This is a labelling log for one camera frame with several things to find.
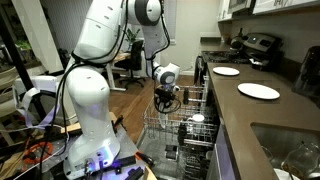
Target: white cabinet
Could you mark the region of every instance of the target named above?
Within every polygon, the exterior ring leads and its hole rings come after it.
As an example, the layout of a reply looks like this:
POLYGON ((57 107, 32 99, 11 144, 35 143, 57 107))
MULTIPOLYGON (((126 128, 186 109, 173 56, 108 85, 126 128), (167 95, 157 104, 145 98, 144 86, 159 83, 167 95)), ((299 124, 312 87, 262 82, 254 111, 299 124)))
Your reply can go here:
POLYGON ((320 3, 319 0, 256 0, 253 14, 282 11, 320 3))
POLYGON ((218 21, 231 19, 232 13, 228 13, 230 0, 220 0, 218 21))

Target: stove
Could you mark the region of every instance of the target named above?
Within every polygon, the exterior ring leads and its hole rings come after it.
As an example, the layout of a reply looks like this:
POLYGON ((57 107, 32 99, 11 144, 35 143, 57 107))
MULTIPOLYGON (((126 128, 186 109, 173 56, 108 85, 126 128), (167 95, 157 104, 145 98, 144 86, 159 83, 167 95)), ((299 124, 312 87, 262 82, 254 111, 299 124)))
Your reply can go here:
POLYGON ((236 63, 236 64, 250 64, 248 58, 241 53, 231 51, 202 51, 202 57, 205 63, 236 63))

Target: office chair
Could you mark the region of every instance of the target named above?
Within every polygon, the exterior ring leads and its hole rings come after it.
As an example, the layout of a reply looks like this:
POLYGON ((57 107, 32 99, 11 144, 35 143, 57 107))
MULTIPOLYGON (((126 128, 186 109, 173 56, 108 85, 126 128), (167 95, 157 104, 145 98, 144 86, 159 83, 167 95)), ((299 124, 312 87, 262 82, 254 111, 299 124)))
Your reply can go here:
POLYGON ((141 87, 144 87, 143 84, 141 82, 139 82, 139 80, 142 79, 143 81, 145 81, 145 79, 144 78, 135 78, 133 76, 133 71, 138 71, 138 70, 142 69, 142 67, 141 67, 141 61, 142 61, 141 51, 143 49, 142 46, 143 46, 143 40, 134 42, 132 44, 130 58, 119 61, 114 64, 115 67, 119 67, 119 68, 130 71, 130 77, 126 77, 124 79, 119 80, 120 84, 123 81, 128 81, 127 84, 125 85, 126 89, 128 89, 129 84, 132 84, 132 83, 138 83, 141 85, 141 87))

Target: wooden floor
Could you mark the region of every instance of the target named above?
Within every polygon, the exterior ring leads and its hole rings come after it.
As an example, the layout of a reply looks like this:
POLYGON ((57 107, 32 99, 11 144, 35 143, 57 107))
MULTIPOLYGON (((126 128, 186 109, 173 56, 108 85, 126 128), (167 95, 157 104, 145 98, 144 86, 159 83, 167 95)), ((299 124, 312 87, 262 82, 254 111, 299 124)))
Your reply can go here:
MULTIPOLYGON (((125 92, 111 91, 109 109, 117 117, 124 116, 123 124, 127 128, 128 135, 136 143, 143 128, 143 112, 153 97, 154 81, 146 78, 142 88, 139 84, 129 85, 125 92)), ((177 85, 193 85, 193 76, 179 76, 177 85)))

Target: glass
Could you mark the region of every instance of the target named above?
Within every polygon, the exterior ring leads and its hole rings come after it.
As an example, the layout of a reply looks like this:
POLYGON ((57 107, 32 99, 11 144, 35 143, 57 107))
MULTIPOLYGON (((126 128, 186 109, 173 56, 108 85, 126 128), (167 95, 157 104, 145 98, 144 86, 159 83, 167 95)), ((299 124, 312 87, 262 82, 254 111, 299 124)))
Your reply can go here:
POLYGON ((282 162, 283 170, 290 172, 300 179, 307 179, 308 175, 319 165, 319 147, 313 143, 304 143, 291 151, 282 162))

